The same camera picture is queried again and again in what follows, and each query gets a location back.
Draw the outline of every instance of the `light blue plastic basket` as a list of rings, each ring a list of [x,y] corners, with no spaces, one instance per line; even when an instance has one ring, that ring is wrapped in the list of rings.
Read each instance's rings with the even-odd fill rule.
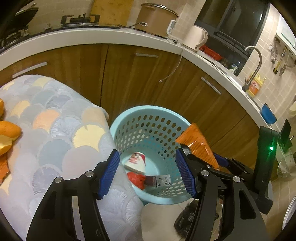
[[[128,109],[113,122],[110,131],[122,163],[138,151],[145,154],[146,175],[171,175],[169,187],[146,187],[142,191],[133,185],[142,201],[169,205],[191,198],[175,162],[179,148],[175,140],[189,125],[179,114],[150,105]]]

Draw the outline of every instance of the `cutting board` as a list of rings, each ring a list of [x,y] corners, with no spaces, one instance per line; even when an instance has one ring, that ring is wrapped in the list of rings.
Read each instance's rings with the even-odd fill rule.
[[[94,0],[91,14],[100,14],[99,25],[126,26],[133,0]]]

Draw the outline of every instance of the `red and white cup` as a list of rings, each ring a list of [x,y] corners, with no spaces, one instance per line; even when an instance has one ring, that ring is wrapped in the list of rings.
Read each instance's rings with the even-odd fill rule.
[[[146,162],[145,155],[141,152],[135,152],[131,157],[125,162],[125,168],[136,173],[145,174],[146,173]]]

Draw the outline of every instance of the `brown pot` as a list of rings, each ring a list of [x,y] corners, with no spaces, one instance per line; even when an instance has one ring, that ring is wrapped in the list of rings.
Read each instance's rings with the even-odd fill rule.
[[[143,3],[141,6],[136,23],[144,24],[137,24],[135,28],[161,37],[167,37],[172,33],[176,18],[179,17],[177,13],[160,4]]]

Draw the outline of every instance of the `silver faucet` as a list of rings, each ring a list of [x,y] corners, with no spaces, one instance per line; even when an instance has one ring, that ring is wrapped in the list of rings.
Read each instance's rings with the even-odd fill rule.
[[[259,71],[259,69],[261,68],[261,65],[262,65],[262,55],[261,55],[259,49],[257,49],[255,46],[250,45],[250,46],[246,47],[244,50],[247,51],[249,49],[255,49],[258,52],[258,54],[259,54],[259,64],[258,64],[256,70],[254,71],[253,75],[251,76],[251,78],[248,81],[247,81],[246,77],[244,78],[245,84],[242,87],[242,90],[244,92],[246,92],[249,89],[252,80],[255,78],[256,74],[258,73],[258,71]]]

